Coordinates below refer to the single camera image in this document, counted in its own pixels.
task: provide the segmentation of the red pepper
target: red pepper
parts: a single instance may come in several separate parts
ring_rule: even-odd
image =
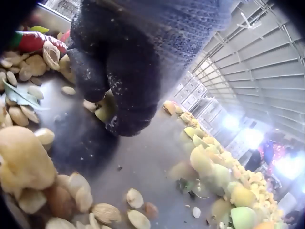
[[[64,34],[62,35],[62,37],[60,38],[60,40],[61,40],[62,42],[65,42],[69,36],[70,36],[70,30],[68,30],[66,33],[64,33]]]
[[[16,31],[16,36],[19,36],[20,39],[18,39],[19,43],[15,44],[15,46],[23,53],[41,50],[45,41],[50,41],[62,53],[65,53],[68,48],[64,42],[57,40],[54,37],[44,35],[40,32]]]

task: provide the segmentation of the metal bar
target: metal bar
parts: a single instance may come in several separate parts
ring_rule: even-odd
[[[180,92],[183,88],[185,88],[185,86],[186,86],[193,78],[195,78],[195,76],[192,74],[192,78],[190,78],[190,80],[189,80],[185,85],[183,85],[183,87],[174,95],[174,97],[176,97],[176,96],[179,94],[179,92]]]
[[[278,27],[280,28],[280,30],[287,36],[288,38],[288,41],[289,41],[289,44],[290,46],[296,51],[296,53],[298,54],[298,61],[303,64],[302,62],[302,58],[301,58],[301,54],[300,52],[298,51],[298,49],[296,48],[295,46],[295,43],[294,41],[292,41],[291,37],[290,37],[290,34],[288,33],[287,29],[286,29],[286,26],[280,22],[279,18],[276,16],[276,14],[274,13],[273,9],[271,9],[272,6],[269,6],[268,4],[262,2],[262,1],[257,1],[257,0],[254,0],[254,2],[259,5],[261,8],[265,8],[267,10],[267,12],[270,12],[273,16],[274,16],[274,19],[275,19],[275,22],[277,23]]]

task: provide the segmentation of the dried leaf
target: dried leaf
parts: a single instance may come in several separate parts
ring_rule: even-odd
[[[45,27],[42,27],[42,26],[33,26],[31,28],[27,28],[28,31],[35,31],[35,32],[41,32],[41,33],[47,33],[49,32],[50,30],[45,28]]]
[[[29,105],[32,108],[34,108],[36,110],[39,110],[39,111],[49,110],[49,108],[42,108],[38,104],[37,99],[33,95],[21,92],[20,89],[9,85],[4,80],[2,80],[2,81],[3,81],[3,84],[4,84],[4,89],[5,89],[6,96],[11,101],[16,102],[18,105],[24,105],[24,106]]]

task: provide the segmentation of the blanched almond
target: blanched almond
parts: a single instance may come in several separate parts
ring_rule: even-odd
[[[68,86],[65,86],[65,87],[62,87],[61,90],[66,93],[67,95],[75,95],[75,90],[74,88],[72,87],[68,87]]]
[[[32,77],[32,69],[31,66],[27,65],[22,67],[19,72],[19,79],[21,81],[28,81]]]
[[[13,63],[9,62],[7,58],[1,58],[1,57],[0,57],[0,64],[5,68],[10,68],[11,66],[13,66]]]
[[[17,80],[16,80],[14,73],[12,73],[11,71],[8,71],[6,73],[6,77],[7,77],[7,80],[11,83],[11,85],[17,86]]]
[[[11,119],[11,116],[9,113],[5,115],[5,121],[4,121],[5,127],[13,126],[13,121]]]
[[[88,181],[81,174],[77,172],[72,173],[69,178],[68,189],[74,199],[76,198],[78,190],[80,190],[82,187],[85,187],[91,191]]]
[[[94,112],[95,109],[96,109],[96,104],[95,104],[95,103],[91,103],[91,102],[89,102],[89,101],[87,101],[87,100],[84,100],[83,106],[84,106],[85,108],[87,108],[87,109],[88,109],[89,111],[91,111],[91,112]]]
[[[0,91],[4,90],[4,82],[7,82],[7,78],[6,78],[6,72],[4,71],[0,71]]]
[[[89,214],[89,221],[90,221],[90,225],[93,229],[100,229],[100,226],[99,226],[97,220],[95,219],[95,215],[93,213]]]
[[[19,126],[27,126],[29,124],[29,119],[24,115],[19,107],[10,107],[9,115]]]
[[[34,214],[43,205],[45,205],[47,199],[45,195],[38,190],[24,189],[18,200],[19,207],[27,214]]]
[[[14,74],[17,74],[18,72],[20,72],[20,68],[18,68],[18,67],[11,67],[11,68],[9,68],[9,70]]]
[[[75,226],[67,220],[61,218],[50,218],[45,225],[45,229],[76,229]]]
[[[93,197],[91,194],[91,190],[88,187],[81,187],[75,196],[76,206],[77,209],[82,212],[86,213],[90,209],[93,203]]]
[[[13,107],[16,106],[17,103],[15,101],[10,100],[8,97],[5,97],[5,103],[9,106],[9,107]]]
[[[126,195],[126,199],[132,208],[137,209],[137,208],[142,207],[144,204],[144,200],[143,200],[141,193],[134,188],[129,189],[129,191],[127,192],[127,195]]]
[[[40,128],[34,132],[42,145],[51,144],[54,141],[55,134],[48,128]]]
[[[41,100],[43,99],[43,93],[41,92],[41,90],[36,87],[36,86],[29,86],[28,89],[27,89],[27,92],[30,94],[30,95],[33,95],[36,99],[38,100]]]
[[[27,118],[29,120],[31,120],[34,123],[39,123],[39,118],[38,116],[35,114],[34,111],[31,111],[28,107],[26,106],[20,106],[22,112],[24,113],[25,116],[27,116]]]

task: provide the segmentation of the knit glove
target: knit glove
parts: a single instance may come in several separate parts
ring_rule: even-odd
[[[91,102],[111,89],[114,135],[135,136],[150,124],[190,63],[230,18],[230,0],[82,0],[67,54],[76,84]]]

